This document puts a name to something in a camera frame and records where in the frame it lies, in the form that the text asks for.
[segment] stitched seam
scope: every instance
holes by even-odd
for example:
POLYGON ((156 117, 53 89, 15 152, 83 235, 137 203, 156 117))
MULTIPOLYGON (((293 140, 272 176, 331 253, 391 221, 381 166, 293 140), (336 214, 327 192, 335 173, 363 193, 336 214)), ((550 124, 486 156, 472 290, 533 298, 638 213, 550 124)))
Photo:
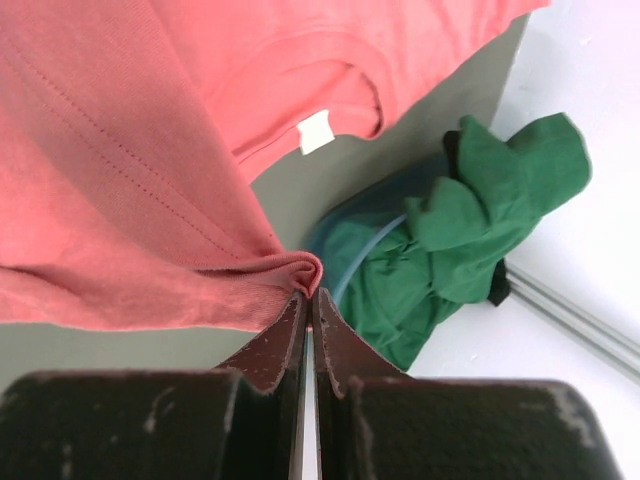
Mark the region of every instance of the stitched seam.
MULTIPOLYGON (((36 96, 38 96, 41 100, 44 100, 40 95, 38 95, 35 90, 29 86, 25 79, 22 77, 22 75, 20 75, 20 73, 18 72, 18 70, 16 69, 15 66, 13 66, 10 62, 9 59, 2 54, 2 58, 4 59, 4 63, 7 64, 16 74, 16 76, 18 77, 18 79, 20 80, 20 82, 27 88, 29 89, 31 92, 33 92, 36 96)), ((154 193, 150 192, 149 190, 147 190, 146 188, 144 188, 141 184, 139 184, 138 182, 136 182, 134 179, 132 179, 129 175, 127 175, 126 173, 124 173, 121 169, 119 169, 113 162, 111 162, 110 160, 108 160, 104 155, 102 155, 93 145, 91 145, 91 143, 89 143, 80 132, 78 132, 59 112, 55 111, 52 107, 50 107, 48 104, 43 102, 43 105, 54 115, 56 115, 61 121, 62 123, 64 123, 67 128, 69 128, 69 130, 71 130, 80 140, 82 140, 82 142, 87 145, 87 147, 89 147, 90 150, 92 150, 95 154, 97 154, 101 159, 103 159, 105 161, 105 163, 107 165, 109 165, 112 169, 114 169, 118 174, 120 174, 121 176, 123 176, 124 178, 126 178, 129 182, 131 182, 133 185, 135 185, 136 187, 138 187, 140 190, 142 190, 144 193, 146 193, 149 197, 153 198, 154 200, 156 200, 160 205, 162 205, 163 207, 165 207, 167 210, 169 210, 171 213, 173 213, 176 217, 178 217, 179 219, 181 219, 182 221, 184 221, 187 225, 189 225, 191 228, 193 228, 196 232, 198 232, 200 235, 202 235, 207 241, 209 241, 212 245, 214 245, 215 247, 217 247, 218 249, 220 249, 221 251, 223 251, 224 253, 226 253, 227 255, 230 255, 231 257, 235 258, 235 259, 239 259, 239 257, 237 257, 236 255, 234 255, 233 253, 227 251, 226 249, 222 248, 220 245, 218 245, 217 243, 215 243, 213 240, 211 240, 202 230, 200 230, 198 227, 196 227, 195 225, 193 225, 191 222, 189 222, 189 220, 186 219, 186 217, 184 217, 183 215, 179 214, 177 211, 175 211, 171 206, 169 206, 167 203, 163 202, 157 195, 155 195, 154 193)))
MULTIPOLYGON (((160 173, 158 173, 156 170, 154 170, 139 155, 136 155, 135 153, 131 152, 127 147, 125 147, 124 145, 119 143, 115 138, 113 138, 106 131, 106 129, 100 128, 100 126, 84 110, 82 110, 71 98, 69 98, 69 96, 64 91, 62 91, 62 89, 60 87, 58 87, 56 84, 54 84, 47 76, 45 76, 44 73, 42 73, 32 62, 30 62, 27 59, 27 57, 22 53, 22 51, 18 48, 18 46, 15 43, 13 43, 11 38, 9 38, 9 36, 7 36, 6 33, 4 34, 4 36, 5 36, 8 44, 16 52, 16 54, 18 54, 18 56, 22 59, 22 61, 31 70, 33 70, 42 80, 44 80, 47 83, 47 85, 49 85, 60 97, 62 97, 69 105, 71 105, 78 113, 80 113, 89 122, 90 125, 92 125, 96 130, 98 130, 99 133, 103 134, 110 142, 112 142, 114 145, 116 145, 116 147, 118 149, 120 149, 123 152, 125 152, 129 157, 131 157, 132 159, 136 160, 144 168, 146 168, 149 172, 151 172, 153 175, 155 175, 162 183, 164 183, 166 186, 168 186, 174 192, 176 192, 183 200, 185 200, 189 205, 191 205, 193 208, 195 208, 200 214, 204 215, 205 218, 207 218, 212 223, 215 223, 218 226, 218 228, 220 228, 220 230, 222 230, 226 234, 226 232, 220 227, 220 225, 218 225, 216 222, 211 220, 202 210, 200 210, 200 208, 198 208, 197 205, 193 204, 179 189, 174 187, 165 177, 163 177, 160 173)), ((6 57, 5 57, 5 61, 7 63, 9 63, 9 60, 6 57)))

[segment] red t-shirt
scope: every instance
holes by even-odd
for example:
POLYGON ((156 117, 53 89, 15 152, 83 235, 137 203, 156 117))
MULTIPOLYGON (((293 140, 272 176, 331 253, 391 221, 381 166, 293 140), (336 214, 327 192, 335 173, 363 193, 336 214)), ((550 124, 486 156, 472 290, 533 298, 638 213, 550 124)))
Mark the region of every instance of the red t-shirt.
POLYGON ((248 186, 296 124, 373 138, 546 3, 3 2, 0 321, 263 328, 321 275, 248 186))

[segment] green cloth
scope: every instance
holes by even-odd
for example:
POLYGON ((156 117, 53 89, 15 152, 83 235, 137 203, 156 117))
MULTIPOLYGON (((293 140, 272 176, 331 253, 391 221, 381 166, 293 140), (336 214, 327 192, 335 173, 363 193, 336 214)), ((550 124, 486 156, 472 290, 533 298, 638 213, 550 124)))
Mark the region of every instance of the green cloth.
POLYGON ((497 262, 590 178, 580 134, 564 114, 507 142, 463 117, 457 170, 427 198, 405 200, 407 221, 374 247, 340 302, 356 332, 404 370, 440 322, 487 299, 497 262))

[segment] clothing tag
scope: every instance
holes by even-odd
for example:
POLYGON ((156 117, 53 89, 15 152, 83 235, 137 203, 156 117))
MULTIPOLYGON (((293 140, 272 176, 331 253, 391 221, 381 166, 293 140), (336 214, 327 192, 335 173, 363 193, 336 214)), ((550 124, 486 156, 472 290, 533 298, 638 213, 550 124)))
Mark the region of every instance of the clothing tag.
POLYGON ((298 124, 300 132, 300 150, 308 155, 323 145, 334 140, 331 125, 329 125, 329 110, 320 110, 298 124))

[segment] white surface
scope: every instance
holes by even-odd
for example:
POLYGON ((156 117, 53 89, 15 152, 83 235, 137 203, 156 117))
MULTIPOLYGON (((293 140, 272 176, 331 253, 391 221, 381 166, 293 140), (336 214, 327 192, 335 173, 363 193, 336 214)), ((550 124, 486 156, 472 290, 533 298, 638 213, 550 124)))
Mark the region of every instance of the white surface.
POLYGON ((508 137, 566 111, 593 162, 585 192, 510 260, 640 341, 640 3, 554 0, 525 30, 493 123, 508 137))
POLYGON ((320 110, 297 125, 300 132, 300 150, 308 155, 335 140, 329 125, 329 110, 320 110))
POLYGON ((640 387, 513 298, 500 308, 463 307, 435 330, 409 373, 565 381, 593 407, 625 478, 640 479, 640 387))
POLYGON ((304 383, 304 435, 302 480, 318 479, 318 435, 316 425, 316 371, 313 367, 313 337, 307 333, 304 383))

